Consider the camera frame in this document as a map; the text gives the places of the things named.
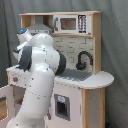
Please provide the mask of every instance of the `handle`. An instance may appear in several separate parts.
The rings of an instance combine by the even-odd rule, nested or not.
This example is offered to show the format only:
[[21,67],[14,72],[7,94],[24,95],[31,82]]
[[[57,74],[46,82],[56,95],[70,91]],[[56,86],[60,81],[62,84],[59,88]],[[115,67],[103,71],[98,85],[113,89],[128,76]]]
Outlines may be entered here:
[[55,19],[54,19],[54,27],[55,27],[55,31],[58,31],[58,28],[57,28],[57,26],[56,26],[56,22],[58,21],[58,17],[56,17]]

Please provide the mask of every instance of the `microwave window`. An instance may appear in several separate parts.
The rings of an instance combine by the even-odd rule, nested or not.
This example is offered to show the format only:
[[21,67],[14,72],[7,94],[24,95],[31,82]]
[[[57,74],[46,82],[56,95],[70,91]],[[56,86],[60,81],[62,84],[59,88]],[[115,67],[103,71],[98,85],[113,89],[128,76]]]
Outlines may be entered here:
[[62,30],[76,30],[75,18],[61,18],[60,23]]

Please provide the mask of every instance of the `kitchen backsplash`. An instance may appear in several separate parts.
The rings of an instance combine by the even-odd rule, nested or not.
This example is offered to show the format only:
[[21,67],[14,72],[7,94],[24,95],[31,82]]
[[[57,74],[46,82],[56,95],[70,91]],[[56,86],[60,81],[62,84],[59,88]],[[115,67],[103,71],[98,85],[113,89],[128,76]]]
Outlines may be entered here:
[[[93,38],[86,37],[69,37],[69,36],[52,36],[54,39],[54,48],[59,50],[67,59],[66,68],[76,69],[76,64],[78,63],[78,54],[81,51],[87,51],[92,56],[94,54]],[[87,71],[93,71],[93,66],[90,65],[90,60],[88,56],[82,55],[82,63],[86,62]]]

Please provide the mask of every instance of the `knob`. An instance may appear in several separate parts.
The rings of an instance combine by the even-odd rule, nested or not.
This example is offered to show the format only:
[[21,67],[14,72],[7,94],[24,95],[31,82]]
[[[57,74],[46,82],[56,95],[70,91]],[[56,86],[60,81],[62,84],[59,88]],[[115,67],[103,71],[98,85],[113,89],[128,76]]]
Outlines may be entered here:
[[18,78],[17,77],[13,77],[13,81],[14,82],[17,82],[18,81]]

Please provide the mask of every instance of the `microwave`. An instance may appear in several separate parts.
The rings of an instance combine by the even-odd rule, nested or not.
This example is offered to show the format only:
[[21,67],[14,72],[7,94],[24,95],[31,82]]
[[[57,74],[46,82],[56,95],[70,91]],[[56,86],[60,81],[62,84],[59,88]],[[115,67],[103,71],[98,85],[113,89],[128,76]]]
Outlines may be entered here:
[[91,34],[90,15],[54,15],[54,33]]

